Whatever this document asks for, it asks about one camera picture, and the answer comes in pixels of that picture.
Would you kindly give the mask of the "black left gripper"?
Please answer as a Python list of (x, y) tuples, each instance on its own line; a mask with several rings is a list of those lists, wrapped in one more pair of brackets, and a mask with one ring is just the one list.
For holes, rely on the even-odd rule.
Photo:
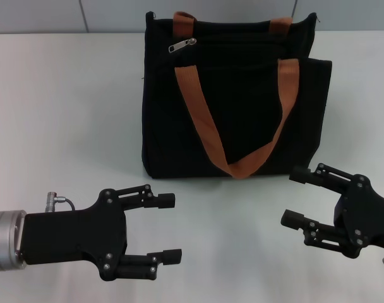
[(28, 265), (89, 261), (101, 279), (155, 280), (159, 264), (179, 264), (181, 249), (124, 255), (126, 217), (137, 208), (174, 208), (174, 193), (155, 196), (151, 186), (105, 189), (90, 207), (75, 211), (27, 214), (24, 219), (21, 254)]

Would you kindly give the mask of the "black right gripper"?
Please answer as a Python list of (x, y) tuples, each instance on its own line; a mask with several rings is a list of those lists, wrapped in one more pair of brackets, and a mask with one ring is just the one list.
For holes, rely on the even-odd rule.
[(363, 175), (351, 175), (319, 163), (314, 172), (294, 167), (290, 181), (312, 184), (342, 193), (334, 209), (334, 226), (285, 210), (280, 223), (303, 230), (304, 244), (356, 258), (367, 246), (384, 248), (384, 198)]

